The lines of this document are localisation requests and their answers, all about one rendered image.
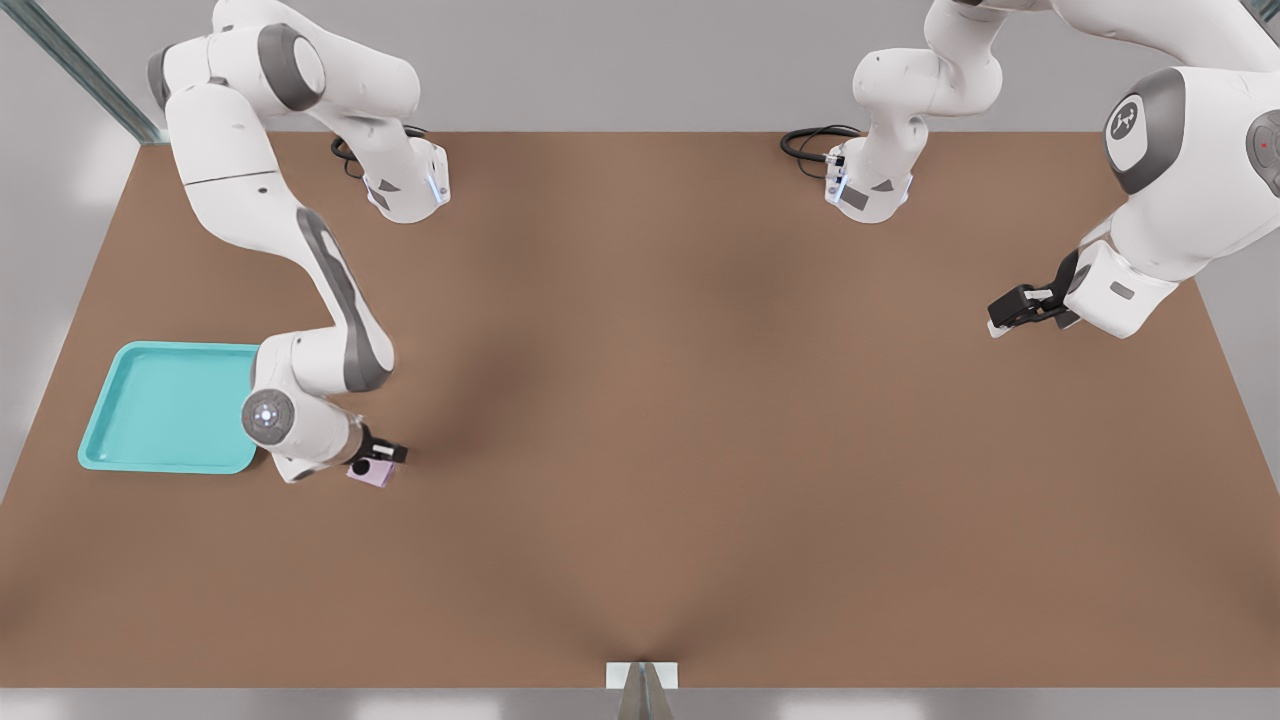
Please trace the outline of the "pale blue-green tray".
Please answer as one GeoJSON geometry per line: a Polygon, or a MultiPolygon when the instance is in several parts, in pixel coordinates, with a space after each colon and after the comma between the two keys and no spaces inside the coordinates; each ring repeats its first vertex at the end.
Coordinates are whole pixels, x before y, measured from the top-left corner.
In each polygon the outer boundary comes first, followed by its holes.
{"type": "Polygon", "coordinates": [[[236,474],[257,446],[241,427],[255,345],[134,341],[116,351],[78,448],[105,471],[236,474]]]}

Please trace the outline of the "silver frame post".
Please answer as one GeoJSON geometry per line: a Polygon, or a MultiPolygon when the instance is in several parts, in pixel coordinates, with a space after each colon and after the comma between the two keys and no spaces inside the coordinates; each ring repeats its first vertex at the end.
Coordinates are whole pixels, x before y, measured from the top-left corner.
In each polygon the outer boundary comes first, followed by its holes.
{"type": "Polygon", "coordinates": [[[678,688],[677,662],[608,662],[605,688],[622,691],[616,720],[676,720],[667,691],[678,688]]]}
{"type": "Polygon", "coordinates": [[[110,79],[36,0],[0,0],[0,10],[141,145],[164,145],[168,133],[110,79]]]}

